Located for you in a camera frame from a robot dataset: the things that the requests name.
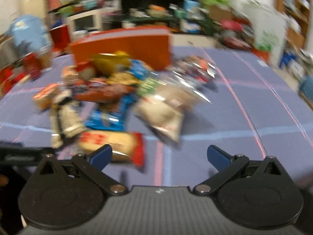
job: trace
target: table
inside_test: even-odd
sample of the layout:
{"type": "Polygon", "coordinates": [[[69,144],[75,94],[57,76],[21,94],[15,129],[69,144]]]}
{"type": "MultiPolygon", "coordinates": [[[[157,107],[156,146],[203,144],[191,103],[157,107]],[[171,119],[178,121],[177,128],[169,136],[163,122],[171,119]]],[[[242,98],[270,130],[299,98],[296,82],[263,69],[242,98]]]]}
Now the table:
{"type": "MultiPolygon", "coordinates": [[[[313,112],[270,67],[248,52],[172,47],[175,56],[208,54],[219,75],[202,92],[211,100],[187,113],[178,146],[161,143],[129,112],[126,128],[145,135],[146,164],[137,170],[132,164],[109,164],[103,172],[129,188],[138,185],[190,185],[213,175],[206,159],[209,145],[229,154],[245,154],[262,160],[274,155],[298,184],[313,178],[313,112]]],[[[15,86],[0,101],[0,140],[23,142],[25,146],[50,146],[48,112],[37,112],[32,95],[45,85],[61,81],[61,70],[73,64],[70,55],[55,58],[51,71],[34,82],[15,86]]],[[[85,118],[93,103],[80,110],[85,118]]],[[[63,149],[59,158],[74,154],[63,149]]]]}

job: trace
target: floor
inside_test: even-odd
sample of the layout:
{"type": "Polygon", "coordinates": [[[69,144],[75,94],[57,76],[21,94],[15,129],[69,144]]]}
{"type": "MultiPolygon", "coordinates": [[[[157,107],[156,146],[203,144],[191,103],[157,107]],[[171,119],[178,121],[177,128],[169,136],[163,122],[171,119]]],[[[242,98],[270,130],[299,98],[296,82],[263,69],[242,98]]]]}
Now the floor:
{"type": "MultiPolygon", "coordinates": [[[[192,34],[172,34],[171,42],[175,46],[195,46],[195,47],[216,47],[217,42],[212,37],[192,34]]],[[[298,81],[295,80],[287,71],[273,68],[273,70],[289,85],[289,87],[297,92],[298,81]]]]}

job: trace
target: wooden bookshelf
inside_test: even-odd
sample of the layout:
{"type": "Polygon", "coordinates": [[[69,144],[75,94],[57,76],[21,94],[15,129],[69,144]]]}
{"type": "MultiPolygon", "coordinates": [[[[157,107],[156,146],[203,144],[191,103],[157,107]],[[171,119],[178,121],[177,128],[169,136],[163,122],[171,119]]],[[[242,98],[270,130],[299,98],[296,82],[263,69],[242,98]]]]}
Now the wooden bookshelf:
{"type": "Polygon", "coordinates": [[[307,8],[301,0],[295,0],[295,8],[291,10],[286,6],[284,0],[276,0],[276,10],[294,18],[301,27],[301,33],[292,29],[287,31],[287,38],[294,42],[297,47],[303,48],[306,42],[310,21],[310,5],[307,8]]]}

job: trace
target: black shelf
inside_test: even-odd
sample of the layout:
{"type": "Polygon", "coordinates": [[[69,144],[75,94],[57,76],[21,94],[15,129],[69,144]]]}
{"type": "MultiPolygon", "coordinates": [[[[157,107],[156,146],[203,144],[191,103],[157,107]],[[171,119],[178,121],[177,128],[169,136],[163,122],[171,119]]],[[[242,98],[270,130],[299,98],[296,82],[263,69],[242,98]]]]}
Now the black shelf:
{"type": "Polygon", "coordinates": [[[54,10],[49,11],[48,13],[57,12],[57,11],[60,10],[61,8],[64,8],[64,7],[66,7],[66,6],[70,6],[70,5],[73,5],[73,4],[74,4],[73,2],[64,4],[64,5],[62,5],[61,7],[58,7],[58,8],[56,8],[56,9],[54,9],[54,10]]]}

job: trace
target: pink stripe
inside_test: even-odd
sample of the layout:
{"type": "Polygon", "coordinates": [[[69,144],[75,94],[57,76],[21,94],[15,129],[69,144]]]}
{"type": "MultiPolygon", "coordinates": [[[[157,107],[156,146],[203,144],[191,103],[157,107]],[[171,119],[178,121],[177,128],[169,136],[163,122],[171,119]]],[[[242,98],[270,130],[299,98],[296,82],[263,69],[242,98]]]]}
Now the pink stripe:
{"type": "Polygon", "coordinates": [[[254,68],[252,68],[252,66],[246,62],[245,60],[243,60],[235,51],[233,51],[233,54],[239,58],[242,62],[244,62],[249,68],[250,70],[252,70],[254,72],[255,75],[257,75],[263,82],[264,84],[271,90],[271,92],[274,94],[274,96],[276,97],[276,99],[283,105],[283,107],[285,108],[285,110],[287,111],[287,113],[289,114],[289,116],[291,117],[291,119],[293,120],[293,122],[296,124],[296,126],[299,128],[301,134],[303,135],[303,137],[309,142],[309,144],[311,145],[311,147],[313,147],[313,143],[311,141],[311,139],[308,138],[308,136],[306,135],[306,133],[304,132],[304,130],[302,129],[302,126],[300,125],[300,123],[297,121],[297,119],[295,118],[295,116],[290,112],[287,104],[280,98],[280,96],[272,89],[272,87],[269,85],[269,83],[267,83],[267,81],[265,79],[263,79],[259,73],[257,73],[255,71],[254,68]]]}
{"type": "MultiPolygon", "coordinates": [[[[204,49],[202,47],[200,47],[201,50],[205,53],[205,55],[209,58],[209,60],[213,61],[213,59],[204,51],[204,49]]],[[[229,89],[229,91],[231,92],[231,94],[233,95],[233,97],[235,98],[236,102],[238,103],[239,105],[239,108],[241,109],[242,113],[244,114],[247,122],[248,122],[248,125],[249,127],[251,128],[251,130],[253,131],[253,135],[254,135],[254,138],[255,138],[255,141],[256,143],[258,144],[260,150],[261,150],[261,153],[262,153],[262,156],[263,158],[265,158],[267,156],[266,152],[265,152],[265,149],[263,148],[263,145],[261,143],[261,139],[259,137],[259,135],[257,134],[254,126],[253,126],[253,123],[252,121],[250,120],[243,104],[241,103],[241,101],[239,100],[239,98],[237,97],[237,95],[235,94],[234,90],[232,89],[230,83],[228,82],[228,80],[226,79],[226,77],[224,76],[224,74],[222,73],[222,71],[217,67],[215,66],[217,72],[220,74],[220,76],[222,77],[222,79],[224,80],[227,88],[229,89]]]]}
{"type": "Polygon", "coordinates": [[[164,148],[164,144],[160,141],[157,141],[156,142],[155,167],[154,167],[154,186],[162,185],[163,148],[164,148]]]}

